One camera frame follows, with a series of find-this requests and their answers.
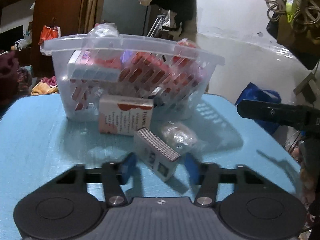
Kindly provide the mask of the white grey striped box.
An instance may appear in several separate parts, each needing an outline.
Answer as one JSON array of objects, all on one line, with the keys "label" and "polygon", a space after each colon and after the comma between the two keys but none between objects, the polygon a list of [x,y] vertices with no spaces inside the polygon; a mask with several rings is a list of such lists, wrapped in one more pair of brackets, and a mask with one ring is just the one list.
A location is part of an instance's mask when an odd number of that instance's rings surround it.
[{"label": "white grey striped box", "polygon": [[137,157],[162,181],[169,180],[181,155],[147,128],[135,131],[133,138]]}]

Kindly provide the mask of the clear wrapped bundle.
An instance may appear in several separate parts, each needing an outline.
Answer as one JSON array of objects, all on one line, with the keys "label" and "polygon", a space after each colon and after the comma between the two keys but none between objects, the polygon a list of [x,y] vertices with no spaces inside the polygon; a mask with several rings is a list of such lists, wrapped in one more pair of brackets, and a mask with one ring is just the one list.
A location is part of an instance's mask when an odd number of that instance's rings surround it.
[{"label": "clear wrapped bundle", "polygon": [[199,152],[202,147],[196,133],[181,122],[166,122],[160,132],[164,141],[181,155]]}]

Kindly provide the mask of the white red printed box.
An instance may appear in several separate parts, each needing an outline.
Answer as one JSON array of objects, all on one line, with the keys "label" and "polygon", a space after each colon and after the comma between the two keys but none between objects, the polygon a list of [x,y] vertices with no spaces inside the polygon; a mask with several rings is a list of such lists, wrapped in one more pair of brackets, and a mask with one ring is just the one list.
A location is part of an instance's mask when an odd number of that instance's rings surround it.
[{"label": "white red printed box", "polygon": [[153,100],[118,95],[103,95],[99,100],[99,132],[133,136],[149,128]]}]

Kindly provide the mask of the blue shopping bag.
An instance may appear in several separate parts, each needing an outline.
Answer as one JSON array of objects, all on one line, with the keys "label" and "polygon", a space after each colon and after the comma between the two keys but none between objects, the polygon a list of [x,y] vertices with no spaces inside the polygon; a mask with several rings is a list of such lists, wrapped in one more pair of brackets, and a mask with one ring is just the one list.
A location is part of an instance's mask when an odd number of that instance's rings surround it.
[{"label": "blue shopping bag", "polygon": [[273,135],[279,124],[270,121],[272,106],[281,103],[278,92],[260,89],[254,83],[249,83],[236,100],[238,114],[243,118],[254,120],[268,134]]}]

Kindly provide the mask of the white plastic laundry basket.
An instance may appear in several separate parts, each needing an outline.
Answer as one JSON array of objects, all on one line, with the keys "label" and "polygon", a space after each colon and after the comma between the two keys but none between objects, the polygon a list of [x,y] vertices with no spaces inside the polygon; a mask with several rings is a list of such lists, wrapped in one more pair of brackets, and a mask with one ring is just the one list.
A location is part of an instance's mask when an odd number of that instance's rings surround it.
[{"label": "white plastic laundry basket", "polygon": [[98,119],[105,95],[151,99],[157,120],[189,119],[225,59],[190,41],[153,37],[70,35],[48,40],[67,118]]}]

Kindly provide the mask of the maroon clothes pile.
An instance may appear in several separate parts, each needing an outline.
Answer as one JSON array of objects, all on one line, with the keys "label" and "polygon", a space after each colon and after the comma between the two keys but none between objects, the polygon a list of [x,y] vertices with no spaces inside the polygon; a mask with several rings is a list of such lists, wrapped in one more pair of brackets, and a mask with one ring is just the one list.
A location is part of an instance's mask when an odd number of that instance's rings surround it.
[{"label": "maroon clothes pile", "polygon": [[1,54],[1,105],[8,104],[17,94],[18,67],[19,62],[14,51]]}]

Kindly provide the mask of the orange white hanging bag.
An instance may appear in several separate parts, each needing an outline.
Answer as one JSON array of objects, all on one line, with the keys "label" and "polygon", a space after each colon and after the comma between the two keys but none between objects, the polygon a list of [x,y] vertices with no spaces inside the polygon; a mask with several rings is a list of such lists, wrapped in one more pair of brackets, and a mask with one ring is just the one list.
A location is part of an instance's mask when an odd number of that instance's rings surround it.
[{"label": "orange white hanging bag", "polygon": [[61,28],[57,26],[44,25],[40,34],[39,45],[43,45],[44,41],[58,38],[61,36]]}]

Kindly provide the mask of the grey door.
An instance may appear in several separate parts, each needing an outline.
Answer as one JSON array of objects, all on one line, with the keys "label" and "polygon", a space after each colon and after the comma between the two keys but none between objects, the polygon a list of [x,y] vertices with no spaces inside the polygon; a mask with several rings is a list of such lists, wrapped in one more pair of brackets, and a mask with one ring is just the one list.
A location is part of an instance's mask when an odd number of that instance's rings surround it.
[{"label": "grey door", "polygon": [[121,34],[146,35],[149,8],[139,0],[104,0],[101,20],[116,25]]}]

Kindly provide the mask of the dark red wooden wardrobe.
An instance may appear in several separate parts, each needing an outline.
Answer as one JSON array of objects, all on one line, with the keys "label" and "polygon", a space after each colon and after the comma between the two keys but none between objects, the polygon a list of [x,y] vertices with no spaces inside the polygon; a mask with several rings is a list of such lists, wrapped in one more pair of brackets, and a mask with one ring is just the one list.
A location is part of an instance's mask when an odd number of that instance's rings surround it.
[{"label": "dark red wooden wardrobe", "polygon": [[55,23],[61,36],[78,33],[81,0],[1,0],[1,32],[32,24],[31,66],[36,77],[54,75],[50,56],[40,52],[40,34],[43,26]]}]

